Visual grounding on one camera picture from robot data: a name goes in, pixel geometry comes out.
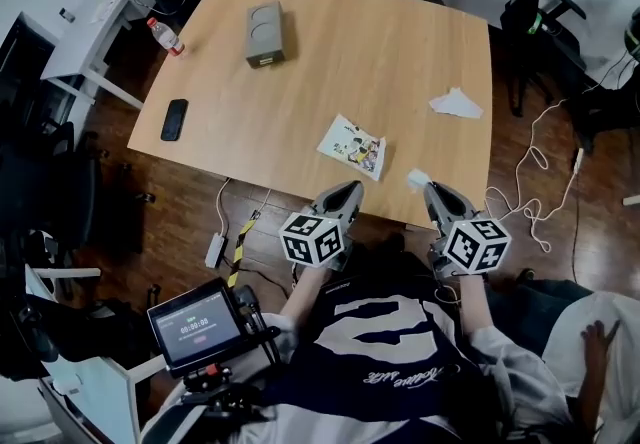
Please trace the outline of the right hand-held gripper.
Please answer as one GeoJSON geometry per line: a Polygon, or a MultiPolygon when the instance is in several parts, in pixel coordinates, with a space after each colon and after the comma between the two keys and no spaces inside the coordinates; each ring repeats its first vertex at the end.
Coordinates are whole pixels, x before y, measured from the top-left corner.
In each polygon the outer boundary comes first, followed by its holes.
{"type": "Polygon", "coordinates": [[[427,182],[423,196],[432,223],[440,228],[446,211],[458,220],[431,245],[428,260],[437,278],[483,275],[496,270],[511,245],[512,237],[494,218],[479,218],[481,211],[455,189],[427,182]]]}

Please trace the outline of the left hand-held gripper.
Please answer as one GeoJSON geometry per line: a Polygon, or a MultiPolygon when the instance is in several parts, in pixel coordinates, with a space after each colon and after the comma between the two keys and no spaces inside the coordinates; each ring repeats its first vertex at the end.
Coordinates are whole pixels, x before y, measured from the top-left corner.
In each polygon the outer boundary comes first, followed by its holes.
{"type": "Polygon", "coordinates": [[[279,229],[285,258],[294,265],[342,271],[352,249],[347,231],[363,200],[361,181],[344,182],[292,213],[279,229]]]}

